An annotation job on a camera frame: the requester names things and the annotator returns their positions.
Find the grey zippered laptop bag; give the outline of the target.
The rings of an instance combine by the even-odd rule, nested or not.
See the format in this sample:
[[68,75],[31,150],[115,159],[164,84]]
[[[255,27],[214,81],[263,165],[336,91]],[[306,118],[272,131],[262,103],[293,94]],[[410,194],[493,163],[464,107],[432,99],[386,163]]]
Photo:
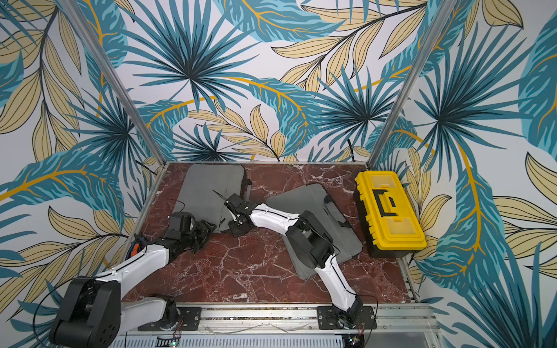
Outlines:
[[196,220],[216,225],[216,233],[229,229],[232,215],[225,199],[242,194],[245,169],[241,165],[192,165],[176,199],[174,212],[191,213]]

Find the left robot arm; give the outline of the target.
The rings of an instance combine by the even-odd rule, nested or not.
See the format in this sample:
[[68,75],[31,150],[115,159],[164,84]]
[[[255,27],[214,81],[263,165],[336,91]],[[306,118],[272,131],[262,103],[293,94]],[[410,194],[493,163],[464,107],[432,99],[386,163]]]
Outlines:
[[182,253],[200,251],[216,225],[190,213],[171,215],[163,236],[145,245],[113,269],[72,280],[49,333],[49,342],[64,347],[108,347],[116,336],[141,326],[178,331],[183,316],[166,295],[136,302],[122,300],[132,288]]

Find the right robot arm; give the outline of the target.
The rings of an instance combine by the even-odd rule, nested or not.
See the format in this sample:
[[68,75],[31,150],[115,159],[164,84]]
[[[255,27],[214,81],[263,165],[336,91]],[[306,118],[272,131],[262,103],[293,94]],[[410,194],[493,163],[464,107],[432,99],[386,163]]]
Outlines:
[[335,324],[344,329],[358,326],[363,301],[340,269],[339,250],[332,237],[313,213],[287,213],[264,203],[245,201],[236,194],[225,199],[224,205],[232,215],[229,230],[233,236],[243,236],[256,227],[285,236],[298,260],[313,268],[327,288]]

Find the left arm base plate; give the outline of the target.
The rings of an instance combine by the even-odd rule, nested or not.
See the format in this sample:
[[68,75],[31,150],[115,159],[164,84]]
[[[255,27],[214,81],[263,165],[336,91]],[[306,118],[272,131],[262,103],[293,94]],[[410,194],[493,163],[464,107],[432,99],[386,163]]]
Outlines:
[[201,307],[183,307],[166,312],[162,319],[139,326],[138,331],[197,331],[201,319]]

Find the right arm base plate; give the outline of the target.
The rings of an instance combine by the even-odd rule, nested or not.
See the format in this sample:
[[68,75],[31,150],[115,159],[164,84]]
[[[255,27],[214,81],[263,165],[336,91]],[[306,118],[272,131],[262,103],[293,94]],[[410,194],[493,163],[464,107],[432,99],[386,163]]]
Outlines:
[[371,306],[363,306],[357,313],[346,313],[335,306],[318,306],[317,321],[320,330],[353,330],[377,328],[376,316]]

